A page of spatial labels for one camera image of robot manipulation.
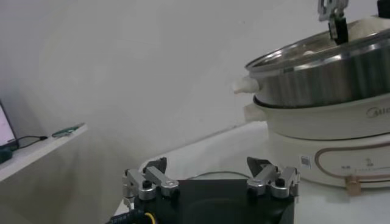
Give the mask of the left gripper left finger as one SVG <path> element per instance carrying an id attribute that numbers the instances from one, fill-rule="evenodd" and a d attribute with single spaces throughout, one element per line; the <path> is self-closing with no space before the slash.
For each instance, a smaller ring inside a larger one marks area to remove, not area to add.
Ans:
<path id="1" fill-rule="evenodd" d="M 123 197 L 153 200 L 159 191 L 162 197 L 177 198 L 180 194 L 180 183 L 165 175 L 167 165 L 167 158 L 161 157 L 147 162 L 141 171 L 126 169 L 122 176 Z"/>

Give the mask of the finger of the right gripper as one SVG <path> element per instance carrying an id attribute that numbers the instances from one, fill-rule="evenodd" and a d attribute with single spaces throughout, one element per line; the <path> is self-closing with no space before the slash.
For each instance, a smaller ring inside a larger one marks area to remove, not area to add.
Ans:
<path id="1" fill-rule="evenodd" d="M 378 0 L 377 9 L 380 18 L 390 18 L 390 0 Z"/>
<path id="2" fill-rule="evenodd" d="M 318 0 L 319 21 L 328 22 L 330 38 L 337 44 L 349 41 L 347 21 L 344 10 L 349 0 Z"/>

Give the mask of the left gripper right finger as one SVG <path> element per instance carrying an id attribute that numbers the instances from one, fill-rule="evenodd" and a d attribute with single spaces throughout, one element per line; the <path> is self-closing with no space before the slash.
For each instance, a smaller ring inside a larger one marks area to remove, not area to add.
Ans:
<path id="1" fill-rule="evenodd" d="M 246 182 L 247 192 L 254 197 L 270 193 L 274 198 L 299 195 L 300 173 L 295 167 L 280 169 L 269 160 L 247 157 L 252 174 Z"/>

